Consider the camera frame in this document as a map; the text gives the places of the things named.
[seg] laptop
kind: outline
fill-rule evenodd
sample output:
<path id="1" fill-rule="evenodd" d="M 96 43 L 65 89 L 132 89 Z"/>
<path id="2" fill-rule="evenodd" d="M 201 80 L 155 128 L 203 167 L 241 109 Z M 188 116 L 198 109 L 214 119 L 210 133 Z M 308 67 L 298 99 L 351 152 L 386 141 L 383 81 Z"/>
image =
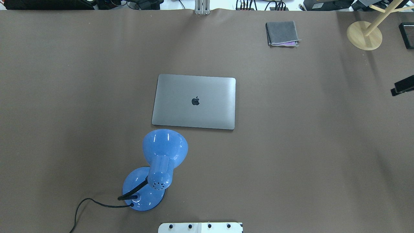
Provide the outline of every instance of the laptop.
<path id="1" fill-rule="evenodd" d="M 235 78 L 160 74 L 152 124 L 234 129 Z"/>

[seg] blue round lamp base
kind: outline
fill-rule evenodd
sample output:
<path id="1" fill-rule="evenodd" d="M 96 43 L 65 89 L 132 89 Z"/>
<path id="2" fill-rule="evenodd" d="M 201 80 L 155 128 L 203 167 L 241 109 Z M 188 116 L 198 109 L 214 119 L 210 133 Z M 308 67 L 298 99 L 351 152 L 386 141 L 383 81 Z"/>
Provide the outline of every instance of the blue round lamp base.
<path id="1" fill-rule="evenodd" d="M 131 191 L 137 185 L 141 184 L 148 176 L 149 167 L 140 167 L 133 170 L 125 179 L 122 187 L 122 194 L 126 194 Z M 127 205 L 133 203 L 132 209 L 138 211 L 147 211 L 156 207 L 164 197 L 165 190 L 156 190 L 150 185 L 145 185 L 138 192 L 133 195 L 137 195 L 137 199 L 125 200 Z"/>

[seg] lamp base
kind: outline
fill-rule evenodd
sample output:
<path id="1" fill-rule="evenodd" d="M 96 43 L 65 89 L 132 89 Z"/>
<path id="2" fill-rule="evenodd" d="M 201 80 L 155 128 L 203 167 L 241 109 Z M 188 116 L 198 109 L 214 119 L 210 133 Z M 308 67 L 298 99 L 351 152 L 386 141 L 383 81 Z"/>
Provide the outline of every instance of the lamp base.
<path id="1" fill-rule="evenodd" d="M 122 194 L 126 194 L 131 191 L 137 185 L 141 184 L 148 176 L 149 167 L 140 167 L 133 170 L 125 179 L 124 185 L 122 186 Z M 156 190 L 145 185 L 138 192 L 133 195 L 137 195 L 137 199 L 125 200 L 127 205 L 133 203 L 132 209 L 138 211 L 146 211 L 156 207 L 163 199 L 165 190 Z"/>
<path id="2" fill-rule="evenodd" d="M 381 45 L 383 35 L 378 28 L 375 28 L 368 36 L 364 36 L 370 22 L 357 21 L 347 29 L 349 41 L 357 48 L 362 50 L 374 50 Z"/>

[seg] microfiber cloth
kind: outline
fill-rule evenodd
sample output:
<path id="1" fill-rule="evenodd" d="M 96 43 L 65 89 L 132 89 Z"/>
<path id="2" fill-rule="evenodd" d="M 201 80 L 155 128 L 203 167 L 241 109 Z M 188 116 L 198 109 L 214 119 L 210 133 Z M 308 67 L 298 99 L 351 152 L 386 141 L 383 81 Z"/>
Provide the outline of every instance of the microfiber cloth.
<path id="1" fill-rule="evenodd" d="M 298 47 L 298 33 L 294 21 L 267 22 L 267 43 L 271 46 Z"/>

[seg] wooden stand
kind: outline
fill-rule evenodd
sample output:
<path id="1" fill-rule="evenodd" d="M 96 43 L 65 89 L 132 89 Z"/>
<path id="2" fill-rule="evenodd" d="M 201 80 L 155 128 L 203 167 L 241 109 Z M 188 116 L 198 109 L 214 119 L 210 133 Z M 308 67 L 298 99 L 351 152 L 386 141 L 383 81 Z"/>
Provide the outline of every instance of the wooden stand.
<path id="1" fill-rule="evenodd" d="M 403 7 L 395 9 L 403 0 L 394 0 L 385 10 L 374 5 L 370 5 L 374 10 L 382 12 L 373 23 L 366 21 L 357 21 L 351 24 L 347 29 L 349 41 L 359 49 L 374 50 L 381 45 L 383 36 L 377 26 L 391 13 L 401 10 L 413 9 L 411 7 Z"/>

